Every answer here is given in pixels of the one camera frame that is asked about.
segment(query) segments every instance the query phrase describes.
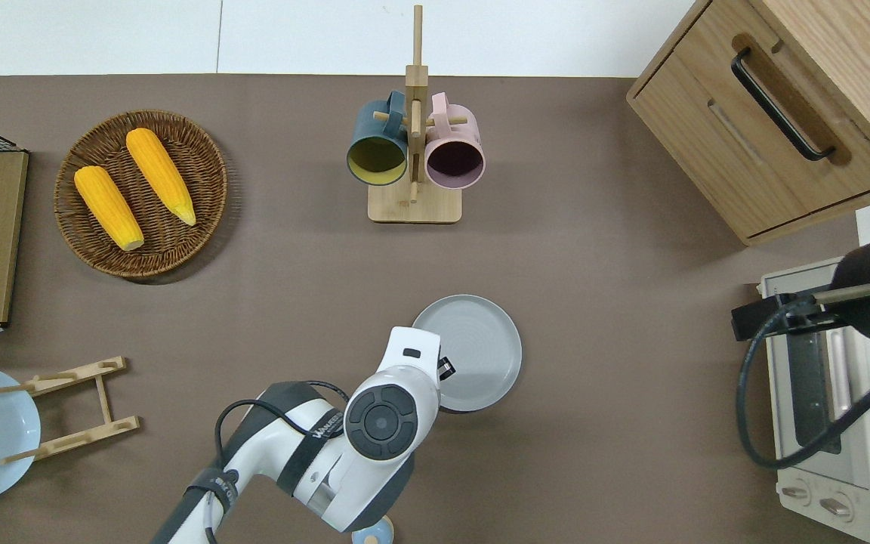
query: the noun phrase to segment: wooden base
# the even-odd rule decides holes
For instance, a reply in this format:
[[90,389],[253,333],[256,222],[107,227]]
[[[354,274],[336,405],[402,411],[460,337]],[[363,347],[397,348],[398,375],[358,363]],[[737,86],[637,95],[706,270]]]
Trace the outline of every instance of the wooden base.
[[118,369],[124,369],[125,367],[127,367],[127,363],[123,357],[112,357],[97,363],[68,369],[66,372],[56,372],[56,374],[48,376],[33,376],[33,379],[29,379],[27,382],[22,382],[19,385],[0,387],[0,393],[27,391],[29,395],[35,397],[94,379],[96,380],[97,391],[100,393],[100,410],[103,411],[103,420],[106,421],[102,425],[97,425],[85,431],[79,431],[79,433],[66,434],[65,437],[42,442],[42,444],[39,444],[39,447],[10,455],[3,458],[0,463],[6,465],[8,462],[18,461],[26,457],[35,457],[34,461],[38,461],[50,455],[81,447],[97,440],[103,440],[103,438],[139,429],[139,418],[136,416],[113,421],[112,414],[110,413],[110,399],[106,396],[106,385],[103,383],[103,375],[116,372]]
[[451,224],[462,219],[461,190],[435,183],[418,183],[418,201],[412,202],[412,182],[404,176],[383,187],[369,187],[369,219],[375,223]]

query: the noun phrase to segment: wooden mug rack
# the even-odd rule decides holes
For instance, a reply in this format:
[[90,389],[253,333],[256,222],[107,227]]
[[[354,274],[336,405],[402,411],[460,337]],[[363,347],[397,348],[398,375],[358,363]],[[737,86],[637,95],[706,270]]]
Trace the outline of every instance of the wooden mug rack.
[[[428,66],[421,64],[421,6],[415,6],[415,54],[405,66],[405,108],[408,113],[408,168],[397,182],[369,187],[369,219],[376,223],[451,224],[462,219],[461,190],[445,189],[424,173],[425,127],[428,119]],[[375,113],[377,119],[387,119]],[[449,123],[465,123],[464,117]]]

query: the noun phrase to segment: dark teal mug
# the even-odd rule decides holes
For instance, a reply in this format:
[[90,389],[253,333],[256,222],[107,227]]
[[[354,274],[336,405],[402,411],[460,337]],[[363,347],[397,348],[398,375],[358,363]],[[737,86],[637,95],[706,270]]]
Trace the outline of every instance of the dark teal mug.
[[[375,111],[387,113],[387,120],[375,119]],[[408,132],[401,124],[404,117],[405,95],[400,91],[362,107],[348,148],[348,169],[353,176],[369,185],[390,185],[405,174]]]

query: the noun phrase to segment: wicker basket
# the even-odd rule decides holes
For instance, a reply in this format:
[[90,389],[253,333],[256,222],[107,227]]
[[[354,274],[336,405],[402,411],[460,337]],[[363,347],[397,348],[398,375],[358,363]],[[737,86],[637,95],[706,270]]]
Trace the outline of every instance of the wicker basket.
[[[187,226],[159,201],[125,145],[133,128],[154,131],[193,200],[197,222]],[[143,231],[142,247],[125,252],[100,227],[73,183],[76,170],[103,166]],[[150,278],[189,261],[217,230],[227,203],[227,167],[203,128],[168,111],[128,111],[88,131],[72,146],[56,178],[53,209],[66,243],[86,264],[122,278]]]

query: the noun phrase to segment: corn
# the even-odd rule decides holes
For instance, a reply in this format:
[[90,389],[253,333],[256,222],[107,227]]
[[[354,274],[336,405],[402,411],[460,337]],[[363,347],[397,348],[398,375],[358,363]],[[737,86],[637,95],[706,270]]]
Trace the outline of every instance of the corn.
[[149,128],[134,128],[127,133],[127,149],[166,209],[184,223],[196,224],[190,192],[156,134]]
[[106,170],[101,166],[83,166],[72,179],[89,211],[120,249],[128,252],[143,245],[143,232]]

